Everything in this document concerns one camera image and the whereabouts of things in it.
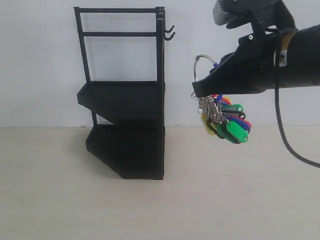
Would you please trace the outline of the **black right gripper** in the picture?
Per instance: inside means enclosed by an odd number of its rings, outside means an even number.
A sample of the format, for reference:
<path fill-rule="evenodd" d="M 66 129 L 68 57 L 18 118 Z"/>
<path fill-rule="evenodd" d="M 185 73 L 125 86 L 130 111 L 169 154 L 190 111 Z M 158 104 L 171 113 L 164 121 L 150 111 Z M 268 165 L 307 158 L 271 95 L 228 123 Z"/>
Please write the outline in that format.
<path fill-rule="evenodd" d="M 207 76 L 194 79 L 195 96 L 259 94 L 273 89 L 282 36 L 276 27 L 267 27 L 261 39 L 242 38 L 236 51 L 223 56 Z"/>

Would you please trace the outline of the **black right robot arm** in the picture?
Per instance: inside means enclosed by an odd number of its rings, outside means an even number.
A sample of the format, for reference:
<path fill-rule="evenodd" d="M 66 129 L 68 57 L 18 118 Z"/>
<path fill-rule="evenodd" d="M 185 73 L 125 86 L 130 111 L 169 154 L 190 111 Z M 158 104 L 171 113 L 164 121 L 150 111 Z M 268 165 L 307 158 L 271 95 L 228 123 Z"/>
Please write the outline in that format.
<path fill-rule="evenodd" d="M 320 85 L 320 27 L 311 26 L 281 37 L 267 34 L 263 42 L 241 37 L 234 52 L 223 56 L 209 74 L 192 83 L 198 98 L 214 94 L 260 94 L 274 88 Z"/>

